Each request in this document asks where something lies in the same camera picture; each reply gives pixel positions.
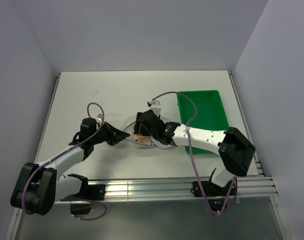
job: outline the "white wall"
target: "white wall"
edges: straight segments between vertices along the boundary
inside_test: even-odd
[[[304,240],[304,0],[270,0],[234,71],[264,171]]]
[[[54,74],[13,3],[0,0],[0,239],[22,165],[33,161]]]
[[[234,69],[268,0],[13,0],[57,71]]]

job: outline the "green tray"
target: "green tray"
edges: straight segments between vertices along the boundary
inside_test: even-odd
[[[190,127],[206,130],[227,130],[229,125],[224,111],[220,93],[217,90],[210,91],[181,91],[188,96],[198,110],[197,117],[191,122]],[[180,109],[181,122],[183,124],[194,116],[194,108],[190,101],[177,94],[178,106]],[[193,147],[193,154],[209,153],[209,151]]]

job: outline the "green plastic container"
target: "green plastic container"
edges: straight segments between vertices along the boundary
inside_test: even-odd
[[[227,130],[229,125],[224,111],[220,93],[217,90],[209,91],[181,91],[188,96],[196,105],[197,117],[190,123],[190,127],[206,130]],[[177,94],[178,106],[180,109],[181,122],[183,124],[194,116],[193,105],[183,96]],[[209,151],[193,148],[193,154],[204,154]]]

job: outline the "gray floor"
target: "gray floor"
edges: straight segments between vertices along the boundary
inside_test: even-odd
[[[101,219],[78,221],[71,218],[68,205],[55,205],[45,216],[24,216],[16,239],[281,239],[269,197],[241,199],[220,219],[213,218],[201,200],[120,202],[108,207]]]

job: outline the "white table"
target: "white table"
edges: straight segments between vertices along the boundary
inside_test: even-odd
[[[105,111],[105,120],[123,130],[135,119],[137,112],[148,109],[146,102],[167,91],[218,90],[230,126],[246,135],[245,126],[227,71],[113,71],[63,72],[56,89],[37,162],[66,149],[79,131],[86,106],[97,102]],[[161,115],[180,122],[177,98],[174,94],[159,99]],[[100,111],[91,107],[92,117]],[[199,174],[208,177],[214,168],[223,167],[213,153],[195,156]],[[70,168],[66,174],[77,173],[91,180],[158,179],[194,177],[189,156],[184,147],[171,150],[139,148],[128,141],[116,146],[99,144],[84,162]],[[257,175],[254,160],[248,175]]]

